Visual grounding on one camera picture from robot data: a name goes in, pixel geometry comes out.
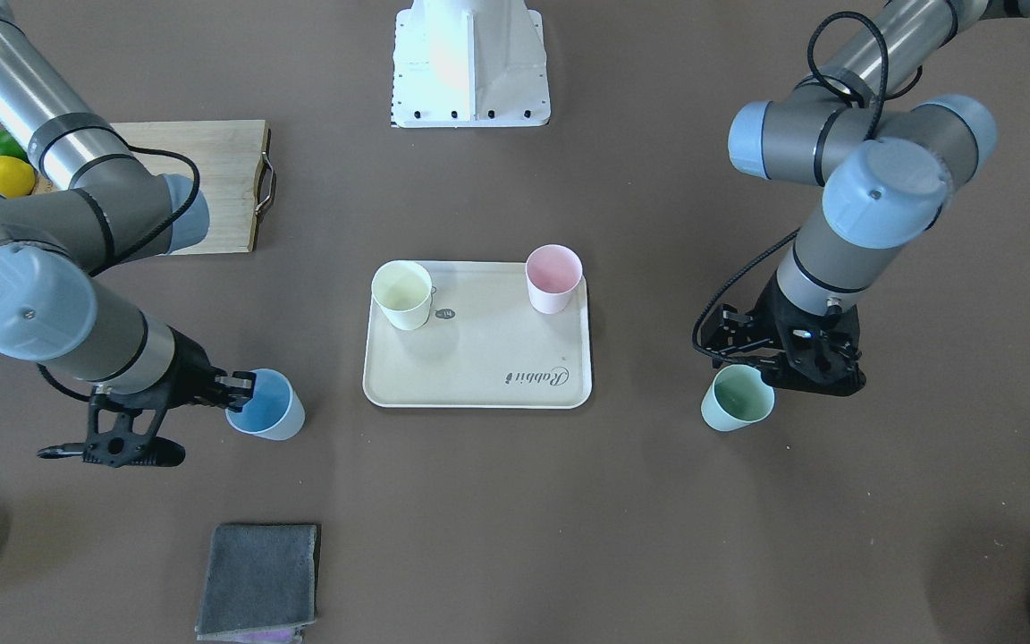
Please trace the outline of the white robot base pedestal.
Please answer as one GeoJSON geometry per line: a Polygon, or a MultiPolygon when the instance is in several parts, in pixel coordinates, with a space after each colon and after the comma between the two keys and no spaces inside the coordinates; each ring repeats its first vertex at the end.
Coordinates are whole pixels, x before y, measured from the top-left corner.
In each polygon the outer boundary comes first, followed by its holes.
{"type": "Polygon", "coordinates": [[[414,1],[396,13],[396,128],[537,127],[551,115],[543,16],[523,1],[414,1]]]}

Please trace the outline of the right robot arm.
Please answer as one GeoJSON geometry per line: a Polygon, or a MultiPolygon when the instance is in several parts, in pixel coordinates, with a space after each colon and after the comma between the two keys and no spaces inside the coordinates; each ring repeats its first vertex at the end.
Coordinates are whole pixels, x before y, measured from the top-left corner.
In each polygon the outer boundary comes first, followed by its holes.
{"type": "Polygon", "coordinates": [[[0,1],[0,123],[26,150],[48,194],[0,191],[0,353],[90,384],[85,439],[40,457],[110,468],[176,466],[182,445],[159,436],[180,406],[240,412],[253,372],[225,372],[187,335],[149,317],[97,277],[123,262],[187,249],[209,213],[198,167],[154,174],[95,114],[18,28],[0,1]]]}

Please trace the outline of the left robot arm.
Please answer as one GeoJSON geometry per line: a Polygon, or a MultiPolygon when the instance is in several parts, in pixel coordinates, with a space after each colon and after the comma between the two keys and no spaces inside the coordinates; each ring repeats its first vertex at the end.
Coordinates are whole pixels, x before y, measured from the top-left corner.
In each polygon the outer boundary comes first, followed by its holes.
{"type": "Polygon", "coordinates": [[[822,189],[788,256],[756,305],[713,296],[691,343],[715,369],[739,364],[775,388],[834,396],[861,391],[857,305],[905,245],[928,231],[998,142],[976,99],[949,94],[906,113],[891,99],[924,62],[978,21],[1030,18],[1030,1],[888,1],[878,16],[843,11],[861,31],[823,64],[806,47],[808,76],[781,102],[749,103],[730,127],[740,172],[822,189]]]}

